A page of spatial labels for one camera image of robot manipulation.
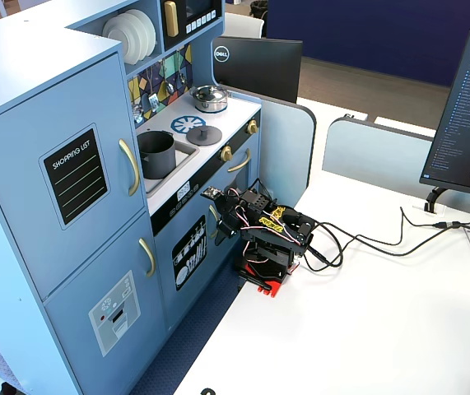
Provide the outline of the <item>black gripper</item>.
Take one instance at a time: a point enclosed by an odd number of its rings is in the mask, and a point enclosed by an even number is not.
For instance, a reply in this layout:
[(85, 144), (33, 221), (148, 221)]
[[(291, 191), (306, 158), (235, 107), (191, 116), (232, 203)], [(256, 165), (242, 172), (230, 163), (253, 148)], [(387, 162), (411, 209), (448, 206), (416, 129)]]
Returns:
[(216, 224), (216, 246), (219, 246), (224, 239), (230, 239), (235, 231), (243, 225), (239, 218), (237, 207), (240, 204), (240, 193), (236, 189), (227, 189), (223, 196), (214, 200), (214, 206), (218, 215)]

